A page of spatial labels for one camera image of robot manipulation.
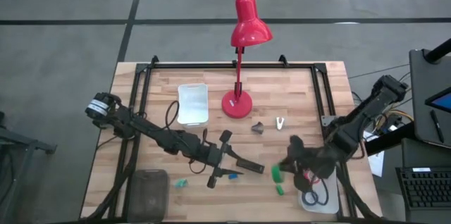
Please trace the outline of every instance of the small gray object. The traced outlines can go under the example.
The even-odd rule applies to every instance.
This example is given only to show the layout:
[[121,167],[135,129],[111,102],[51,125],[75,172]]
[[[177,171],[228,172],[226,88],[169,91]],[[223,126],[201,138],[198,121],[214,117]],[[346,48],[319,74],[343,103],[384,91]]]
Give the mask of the small gray object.
[[251,127],[251,130],[252,132],[263,134],[263,124],[261,122],[258,122],[256,125],[253,125]]

